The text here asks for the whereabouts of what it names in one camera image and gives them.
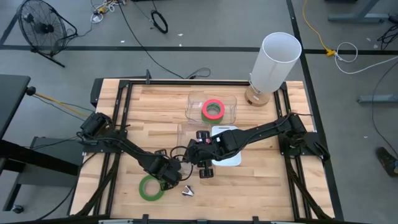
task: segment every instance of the wooden table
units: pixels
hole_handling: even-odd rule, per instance
[[[98,112],[112,117],[118,83],[118,79],[104,80]],[[287,86],[292,111],[309,113],[303,83],[287,82]],[[134,85],[127,117],[127,124],[130,124],[127,137],[146,151],[164,148],[169,152],[177,144],[178,124],[187,121],[185,105],[189,92],[193,90],[212,95],[234,95],[238,104],[233,125],[240,129],[276,120],[274,99],[271,98],[263,107],[253,107],[244,99],[246,88],[231,85]],[[121,115],[122,109],[119,110],[118,123]],[[301,119],[307,131],[313,131],[312,118],[301,116]],[[210,179],[200,179],[198,172],[194,171],[187,181],[166,191],[155,202],[147,202],[140,197],[138,185],[147,173],[134,158],[123,154],[111,218],[141,218],[142,214],[149,214],[151,219],[252,220],[253,216],[258,216],[260,220],[293,220],[285,162],[280,155],[277,138],[250,144],[241,153],[239,166],[215,167],[215,176]],[[103,157],[103,154],[95,155],[82,168],[71,214],[78,212],[97,188]],[[333,217],[321,160],[315,156],[302,156],[302,165],[308,191],[325,213]],[[181,195],[185,185],[192,186],[194,197]],[[296,192],[303,217],[301,195],[298,190]],[[105,191],[101,211],[104,211],[107,196]]]

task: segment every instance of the white lamp shade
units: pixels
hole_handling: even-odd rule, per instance
[[[263,93],[279,89],[302,52],[300,42],[283,32],[269,34],[251,72],[251,84]]]

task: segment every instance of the concrete floor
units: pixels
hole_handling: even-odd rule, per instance
[[[0,32],[14,16],[21,0],[2,0],[0,8]],[[90,1],[48,0],[59,13],[76,25],[82,34],[90,28]],[[352,42],[359,50],[373,50],[376,39],[391,24],[335,24],[327,21],[327,14],[350,12],[361,7],[357,4],[332,4],[309,1],[307,18],[320,31],[325,44],[335,48],[340,42]],[[147,13],[151,3],[139,2]],[[163,35],[150,29],[150,22],[129,4],[124,8],[139,40],[146,46],[177,47],[259,47],[261,40],[272,32],[293,34],[285,1],[278,0],[172,0],[157,1],[158,10],[169,23],[170,32]],[[293,1],[298,28],[305,49],[322,49],[318,37],[302,19],[303,0]],[[394,0],[381,1],[374,12],[397,12]],[[6,45],[27,45],[18,24],[14,26]],[[129,33],[118,8],[109,13],[93,31],[71,42],[72,46],[138,46]],[[398,41],[388,47],[398,50]],[[253,52],[151,52],[163,66],[186,76],[192,71],[209,67],[213,74],[209,79],[247,79],[257,53]],[[341,73],[332,58],[306,54],[313,88],[331,153],[341,206],[346,221],[365,223],[396,223],[398,213],[398,179],[392,179],[383,171],[374,156],[376,147],[388,145],[377,135],[371,122],[371,109],[357,104],[359,95],[369,95],[380,76],[394,62],[366,70],[356,75]],[[355,63],[343,65],[354,71],[393,56],[361,55]],[[145,74],[148,68],[154,78],[175,78],[154,64],[144,52],[132,51],[64,51],[55,58],[67,67],[58,65],[30,53],[27,50],[0,50],[0,73],[28,75],[30,85],[37,91],[58,100],[90,108],[90,91],[98,77],[123,77]],[[379,87],[378,93],[396,93],[398,67],[393,69]],[[303,80],[300,62],[297,62],[288,80]],[[398,147],[394,134],[398,131],[394,105],[375,108],[379,129],[393,146]],[[29,145],[34,136],[70,138],[78,130],[81,121],[43,104],[35,98],[25,97],[18,109],[5,139],[21,145]],[[0,189],[4,193],[15,178],[13,173],[0,177]],[[27,209],[23,214],[0,212],[2,222],[33,220],[47,213],[69,191],[66,187],[24,186],[17,203],[40,207]],[[53,217],[66,215],[67,204],[60,207]]]

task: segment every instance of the red tape roll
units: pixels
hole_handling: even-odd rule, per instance
[[[216,104],[218,104],[218,105],[220,106],[220,112],[219,112],[218,114],[209,114],[209,113],[207,112],[207,106],[208,106],[210,103],[216,103]],[[204,115],[207,119],[210,119],[210,120],[217,120],[217,119],[220,119],[220,118],[222,118],[222,117],[224,116],[225,107],[224,107],[224,104],[223,104],[220,100],[216,100],[216,99],[207,100],[207,101],[205,102],[205,104],[203,104],[203,107],[201,108],[201,112],[203,113],[203,115]]]

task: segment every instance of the electric fan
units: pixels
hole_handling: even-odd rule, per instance
[[[68,39],[78,35],[76,27],[42,0],[25,0],[19,6],[17,15],[19,28],[31,51],[65,67],[53,56],[66,48]],[[75,30],[73,34],[67,35],[64,21]]]

